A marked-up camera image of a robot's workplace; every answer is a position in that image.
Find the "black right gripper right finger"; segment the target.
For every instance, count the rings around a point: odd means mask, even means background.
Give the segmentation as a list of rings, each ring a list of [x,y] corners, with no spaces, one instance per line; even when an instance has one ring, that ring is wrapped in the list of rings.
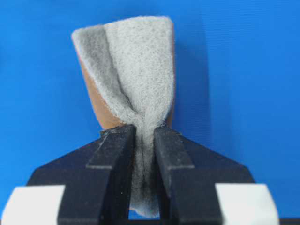
[[[160,217],[173,225],[278,225],[268,187],[248,168],[169,127],[154,132]]]

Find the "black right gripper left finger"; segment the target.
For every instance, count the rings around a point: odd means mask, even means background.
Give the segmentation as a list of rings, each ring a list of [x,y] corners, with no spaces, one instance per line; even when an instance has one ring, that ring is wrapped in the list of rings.
[[[38,167],[16,187],[3,225],[100,225],[127,219],[136,128],[124,125]]]

